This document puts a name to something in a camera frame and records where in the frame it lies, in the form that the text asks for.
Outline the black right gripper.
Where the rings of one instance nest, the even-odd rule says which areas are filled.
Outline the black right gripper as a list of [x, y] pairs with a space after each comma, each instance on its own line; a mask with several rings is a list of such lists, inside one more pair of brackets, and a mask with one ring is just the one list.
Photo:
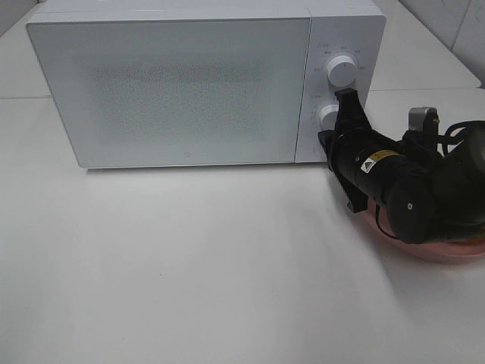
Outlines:
[[368, 209], [368, 197], [405, 193], [408, 159], [402, 154], [402, 145], [371, 131], [356, 89], [338, 90], [335, 97], [339, 110], [334, 131], [320, 131], [318, 140], [328, 168], [348, 199], [348, 208], [353, 213], [363, 212]]

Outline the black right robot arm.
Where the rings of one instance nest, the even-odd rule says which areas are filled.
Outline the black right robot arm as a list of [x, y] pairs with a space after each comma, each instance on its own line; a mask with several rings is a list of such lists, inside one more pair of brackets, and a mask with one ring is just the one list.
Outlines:
[[335, 93], [334, 128], [318, 139], [329, 169], [354, 212], [384, 210], [389, 237], [407, 244], [462, 241], [484, 230], [484, 122], [463, 121], [439, 133], [432, 107], [412, 108], [402, 139], [370, 124], [358, 92]]

